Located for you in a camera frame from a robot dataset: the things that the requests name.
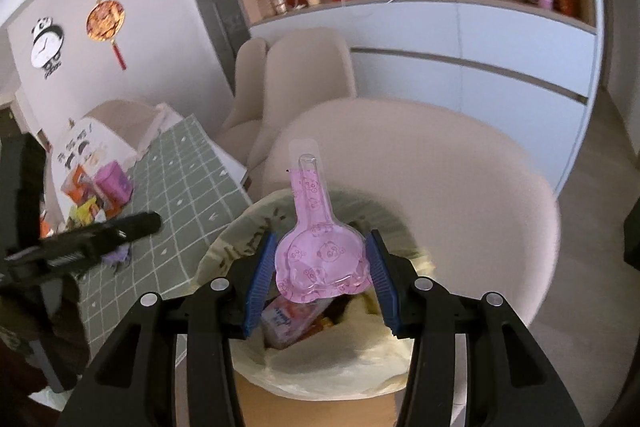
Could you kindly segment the pink trash box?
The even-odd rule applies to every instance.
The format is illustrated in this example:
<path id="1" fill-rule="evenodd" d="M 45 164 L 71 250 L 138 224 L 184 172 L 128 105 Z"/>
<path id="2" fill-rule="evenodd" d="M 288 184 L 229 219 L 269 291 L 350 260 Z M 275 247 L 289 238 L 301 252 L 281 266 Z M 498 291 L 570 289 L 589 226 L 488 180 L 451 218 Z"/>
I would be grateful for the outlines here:
<path id="1" fill-rule="evenodd" d="M 134 186 L 117 161 L 111 161 L 101 167 L 93 180 L 101 191 L 117 205 L 123 206 L 130 201 Z"/>

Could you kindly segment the near beige chair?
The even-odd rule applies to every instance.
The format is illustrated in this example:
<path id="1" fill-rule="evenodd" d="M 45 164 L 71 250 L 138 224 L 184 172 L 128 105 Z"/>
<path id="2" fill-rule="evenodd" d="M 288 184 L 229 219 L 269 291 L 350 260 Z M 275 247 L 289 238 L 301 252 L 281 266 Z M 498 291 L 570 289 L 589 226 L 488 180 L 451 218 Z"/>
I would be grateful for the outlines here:
<path id="1" fill-rule="evenodd" d="M 307 110 L 274 141 L 262 191 L 288 185 L 290 144 L 317 143 L 329 186 L 401 217 L 453 293 L 498 291 L 525 324 L 553 279 L 560 213 L 552 187 L 518 143 L 453 110 L 342 98 Z"/>

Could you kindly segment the panda wall clock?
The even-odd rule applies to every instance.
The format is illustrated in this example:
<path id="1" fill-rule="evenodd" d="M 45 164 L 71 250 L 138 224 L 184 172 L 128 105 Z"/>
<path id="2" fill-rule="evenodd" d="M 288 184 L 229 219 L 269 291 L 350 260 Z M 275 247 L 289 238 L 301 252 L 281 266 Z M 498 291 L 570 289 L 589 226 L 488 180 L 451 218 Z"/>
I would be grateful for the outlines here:
<path id="1" fill-rule="evenodd" d="M 41 17 L 32 28 L 32 66 L 43 71 L 48 79 L 61 66 L 61 51 L 64 43 L 64 31 L 53 23 L 52 17 Z"/>

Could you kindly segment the purple crumpled wrapper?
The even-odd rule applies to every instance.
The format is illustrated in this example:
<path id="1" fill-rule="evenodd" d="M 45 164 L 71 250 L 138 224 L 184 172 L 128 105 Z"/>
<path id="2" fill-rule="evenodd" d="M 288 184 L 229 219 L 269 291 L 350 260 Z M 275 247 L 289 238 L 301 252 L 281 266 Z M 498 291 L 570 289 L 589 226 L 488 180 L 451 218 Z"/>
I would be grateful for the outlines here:
<path id="1" fill-rule="evenodd" d="M 131 245 L 124 244 L 118 246 L 114 251 L 102 257 L 104 265 L 112 268 L 120 268 L 129 265 L 131 261 Z"/>

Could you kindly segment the orange snack box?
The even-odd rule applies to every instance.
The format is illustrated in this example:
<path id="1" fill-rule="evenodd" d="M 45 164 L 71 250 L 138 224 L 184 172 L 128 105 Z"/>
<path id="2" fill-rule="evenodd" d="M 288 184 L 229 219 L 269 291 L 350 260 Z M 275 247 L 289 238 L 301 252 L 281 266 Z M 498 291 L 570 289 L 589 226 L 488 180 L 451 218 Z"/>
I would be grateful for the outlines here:
<path id="1" fill-rule="evenodd" d="M 77 166 L 68 174 L 62 184 L 62 192 L 68 196 L 76 206 L 84 205 L 89 199 L 96 197 L 93 179 L 81 166 Z"/>

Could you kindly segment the pink wrapper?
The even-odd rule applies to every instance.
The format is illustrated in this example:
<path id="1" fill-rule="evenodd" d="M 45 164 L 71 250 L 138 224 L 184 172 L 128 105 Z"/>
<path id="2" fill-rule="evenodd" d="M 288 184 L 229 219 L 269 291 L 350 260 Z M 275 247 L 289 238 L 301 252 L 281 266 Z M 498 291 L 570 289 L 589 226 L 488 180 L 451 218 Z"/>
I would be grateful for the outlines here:
<path id="1" fill-rule="evenodd" d="M 260 318 L 268 345 L 284 349 L 296 343 L 331 303 L 331 298 L 312 303 L 293 303 L 283 296 L 273 299 Z"/>

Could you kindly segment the trash bin with yellow bag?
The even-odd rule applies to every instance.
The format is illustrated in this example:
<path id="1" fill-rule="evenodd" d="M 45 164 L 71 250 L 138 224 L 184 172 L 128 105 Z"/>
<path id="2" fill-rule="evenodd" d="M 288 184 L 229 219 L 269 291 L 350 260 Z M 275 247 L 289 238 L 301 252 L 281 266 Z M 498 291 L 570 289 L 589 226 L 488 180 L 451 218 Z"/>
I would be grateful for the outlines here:
<path id="1" fill-rule="evenodd" d="M 426 247 L 400 212 L 362 192 L 334 188 L 335 217 L 361 234 L 379 231 L 387 250 L 411 261 L 416 273 L 430 277 L 435 265 Z M 291 190 L 282 188 L 244 210 L 209 246 L 198 264 L 192 288 L 226 275 L 235 260 L 255 254 L 262 233 L 284 235 L 296 216 Z M 406 387 L 413 342 L 398 339 L 384 325 L 375 292 L 349 298 L 337 323 L 283 349 L 262 345 L 255 331 L 234 340 L 234 368 L 252 384 L 286 399 L 363 400 L 393 395 Z"/>

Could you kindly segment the far beige chair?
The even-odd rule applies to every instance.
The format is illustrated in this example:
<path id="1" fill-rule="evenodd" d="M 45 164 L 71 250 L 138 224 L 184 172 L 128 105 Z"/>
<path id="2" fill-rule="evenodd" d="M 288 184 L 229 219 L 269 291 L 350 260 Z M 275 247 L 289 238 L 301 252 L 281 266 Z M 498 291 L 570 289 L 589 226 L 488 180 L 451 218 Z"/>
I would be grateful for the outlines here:
<path id="1" fill-rule="evenodd" d="M 245 165 L 260 127 L 264 110 L 265 67 L 268 43 L 251 38 L 239 49 L 235 61 L 235 96 L 230 115 L 214 141 Z"/>

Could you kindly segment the beige chair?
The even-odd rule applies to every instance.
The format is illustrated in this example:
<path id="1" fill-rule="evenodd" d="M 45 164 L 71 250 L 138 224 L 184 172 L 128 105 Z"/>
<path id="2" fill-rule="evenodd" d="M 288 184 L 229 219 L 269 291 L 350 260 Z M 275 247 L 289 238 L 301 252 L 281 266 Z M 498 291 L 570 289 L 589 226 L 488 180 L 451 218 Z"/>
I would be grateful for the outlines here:
<path id="1" fill-rule="evenodd" d="M 262 191 L 288 185 L 290 144 L 317 143 L 329 186 L 401 217 L 453 293 L 498 291 L 525 324 L 553 279 L 560 213 L 552 187 L 518 143 L 453 110 L 342 98 L 307 110 L 274 141 Z"/>
<path id="2" fill-rule="evenodd" d="M 214 141 L 245 165 L 260 127 L 264 110 L 265 67 L 268 43 L 251 38 L 239 49 L 235 61 L 235 96 L 230 115 Z"/>
<path id="3" fill-rule="evenodd" d="M 272 144 L 295 118 L 318 104 L 357 94 L 349 47 L 335 29 L 288 32 L 267 54 L 262 125 L 250 149 L 247 169 L 254 178 Z"/>

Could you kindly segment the red Chinese knot ornament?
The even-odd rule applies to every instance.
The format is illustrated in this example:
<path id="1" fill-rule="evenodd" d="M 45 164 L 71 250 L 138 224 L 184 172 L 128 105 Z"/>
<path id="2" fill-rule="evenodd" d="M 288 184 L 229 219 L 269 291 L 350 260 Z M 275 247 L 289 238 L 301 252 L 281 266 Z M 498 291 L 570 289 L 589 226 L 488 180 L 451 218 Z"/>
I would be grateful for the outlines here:
<path id="1" fill-rule="evenodd" d="M 96 42 L 108 42 L 121 70 L 126 70 L 127 64 L 117 45 L 116 36 L 124 26 L 125 20 L 126 12 L 119 1 L 96 0 L 85 22 L 88 38 Z"/>

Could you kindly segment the green checked tablecloth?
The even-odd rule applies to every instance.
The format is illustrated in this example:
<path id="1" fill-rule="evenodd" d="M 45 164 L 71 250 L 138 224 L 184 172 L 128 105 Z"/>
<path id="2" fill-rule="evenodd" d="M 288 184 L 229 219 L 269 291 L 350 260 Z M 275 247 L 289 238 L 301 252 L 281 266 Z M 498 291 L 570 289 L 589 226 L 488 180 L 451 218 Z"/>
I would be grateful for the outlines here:
<path id="1" fill-rule="evenodd" d="M 242 176 L 189 116 L 162 133 L 128 171 L 134 182 L 125 216 L 155 211 L 163 226 L 130 246 L 120 269 L 100 265 L 80 278 L 79 310 L 96 355 L 139 297 L 189 294 L 210 245 L 250 205 Z"/>

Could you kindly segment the white sideboard cabinet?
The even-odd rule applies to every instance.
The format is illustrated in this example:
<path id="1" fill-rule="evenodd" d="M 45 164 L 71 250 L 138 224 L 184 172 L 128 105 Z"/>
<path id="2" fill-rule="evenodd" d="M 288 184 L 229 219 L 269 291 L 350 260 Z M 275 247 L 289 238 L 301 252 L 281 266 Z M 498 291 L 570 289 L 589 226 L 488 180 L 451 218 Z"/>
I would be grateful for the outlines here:
<path id="1" fill-rule="evenodd" d="M 555 192 L 582 146 L 601 63 L 597 31 L 501 3 L 358 2 L 255 24 L 270 43 L 297 29 L 337 30 L 363 98 L 442 106 L 494 127 L 529 153 Z"/>

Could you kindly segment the middle beige chair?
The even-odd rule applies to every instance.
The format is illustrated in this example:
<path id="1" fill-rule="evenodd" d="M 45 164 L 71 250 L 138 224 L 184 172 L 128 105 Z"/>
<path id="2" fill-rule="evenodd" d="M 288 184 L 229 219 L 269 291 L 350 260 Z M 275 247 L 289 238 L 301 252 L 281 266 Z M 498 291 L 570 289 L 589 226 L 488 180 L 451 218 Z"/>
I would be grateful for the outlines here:
<path id="1" fill-rule="evenodd" d="M 295 118 L 318 104 L 357 94 L 349 47 L 335 29 L 288 32 L 267 54 L 262 125 L 250 149 L 247 169 L 254 178 L 272 144 Z"/>

